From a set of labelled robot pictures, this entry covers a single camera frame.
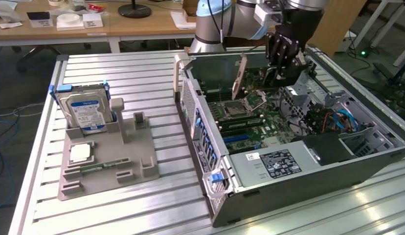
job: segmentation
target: blue cable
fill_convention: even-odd
[[[0,159],[3,161],[3,164],[5,166],[5,169],[7,169],[7,173],[8,173],[8,177],[9,177],[9,180],[11,180],[11,194],[8,195],[7,199],[3,201],[3,203],[0,203],[0,207],[11,200],[12,196],[13,196],[13,193],[15,193],[15,186],[13,186],[13,178],[12,178],[12,175],[11,175],[11,170],[9,170],[9,165],[8,165],[8,162],[7,160],[0,156]]]
[[[347,117],[350,118],[351,123],[353,123],[354,132],[357,132],[357,131],[358,131],[358,124],[357,124],[357,122],[354,121],[353,115],[351,115],[346,110],[343,110],[343,109],[337,110],[337,112],[333,113],[333,118],[334,118],[334,120],[337,120],[337,113],[342,113],[342,114],[346,114],[346,115],[347,115]],[[338,121],[335,122],[335,124],[337,124],[337,126],[338,126],[341,129],[345,129],[343,125],[342,125]]]
[[[1,144],[5,143],[8,140],[11,140],[11,138],[15,137],[15,135],[17,134],[17,132],[19,132],[19,124],[17,124],[16,122],[13,122],[13,121],[4,121],[4,120],[0,120],[0,122],[1,122],[1,123],[8,123],[8,124],[13,124],[13,125],[15,125],[15,132],[13,132],[13,134],[12,134],[7,139],[4,139],[4,140],[0,142],[0,145],[1,145]]]

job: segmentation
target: aluminum extrusion table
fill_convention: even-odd
[[[172,98],[173,56],[180,52],[74,55],[56,62],[52,84],[106,80],[112,97],[124,98],[124,117],[137,111],[149,116],[161,177],[58,201],[66,121],[46,96],[9,234],[405,234],[405,159],[351,188],[226,227],[210,226]],[[323,70],[317,78],[331,91],[341,89]]]

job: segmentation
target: desk lamp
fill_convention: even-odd
[[[136,4],[136,0],[132,0],[132,4],[118,7],[118,14],[128,18],[144,18],[152,14],[152,9],[144,5]]]

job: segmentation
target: sticker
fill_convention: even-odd
[[[261,122],[259,119],[257,119],[257,120],[250,120],[250,121],[247,121],[247,125],[254,124],[254,123],[259,123],[259,122]]]
[[[246,123],[241,123],[241,124],[234,124],[234,125],[229,125],[229,128],[233,128],[233,127],[239,127],[239,126],[245,126]]]
[[[206,93],[220,92],[220,89],[206,90]]]
[[[0,23],[0,28],[13,28],[17,26],[21,26],[23,24],[20,22],[17,23]]]
[[[106,33],[86,33],[88,36],[105,36]]]
[[[85,23],[86,23],[86,27],[96,27],[97,26],[94,21],[85,21]]]
[[[50,27],[50,26],[53,26],[52,21],[49,19],[46,19],[46,20],[38,20],[36,22],[40,25],[40,27]]]
[[[246,154],[247,161],[259,159],[259,153],[249,153]]]
[[[82,172],[82,173],[86,173],[86,172],[94,172],[94,171],[100,171],[100,170],[102,170],[102,167],[98,166],[98,167],[94,167],[94,168],[82,170],[81,172]]]
[[[269,175],[274,179],[301,172],[301,168],[287,149],[263,154],[259,157]]]
[[[96,130],[105,126],[102,113],[97,111],[97,100],[74,102],[70,104],[78,127],[84,130]]]

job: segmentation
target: chair leg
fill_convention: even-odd
[[[45,45],[45,48],[44,48],[44,49],[50,50],[56,55],[61,55],[61,53],[57,51],[57,49],[53,48],[50,45]]]
[[[15,53],[20,53],[21,52],[21,47],[12,46],[11,49],[13,50]]]
[[[173,42],[174,42],[176,48],[180,48],[180,46],[178,46],[178,42],[177,42],[177,40],[176,40],[176,39],[173,40]]]
[[[89,43],[84,43],[84,49],[89,50],[90,49],[90,44]]]
[[[36,46],[16,62],[16,70],[17,72],[26,72],[26,68],[21,66],[21,64],[30,59],[40,51],[42,51],[46,47],[44,45]]]

